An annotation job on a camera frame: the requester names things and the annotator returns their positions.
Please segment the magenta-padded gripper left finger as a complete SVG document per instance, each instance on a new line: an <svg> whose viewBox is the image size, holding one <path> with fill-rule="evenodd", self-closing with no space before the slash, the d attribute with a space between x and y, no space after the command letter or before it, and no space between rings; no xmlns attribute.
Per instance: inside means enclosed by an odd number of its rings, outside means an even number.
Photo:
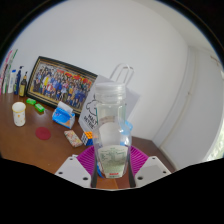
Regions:
<svg viewBox="0 0 224 224"><path fill-rule="evenodd" d="M84 188L95 188L97 168L94 147L87 148L79 155L68 157L55 175Z"/></svg>

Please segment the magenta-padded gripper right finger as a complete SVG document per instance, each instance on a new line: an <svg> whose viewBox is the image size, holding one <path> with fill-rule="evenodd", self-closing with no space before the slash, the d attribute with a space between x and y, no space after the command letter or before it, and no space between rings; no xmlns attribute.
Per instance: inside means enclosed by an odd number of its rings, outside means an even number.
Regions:
<svg viewBox="0 0 224 224"><path fill-rule="evenodd" d="M130 150L129 169L131 188L146 186L171 174L157 156L147 156L135 147Z"/></svg>

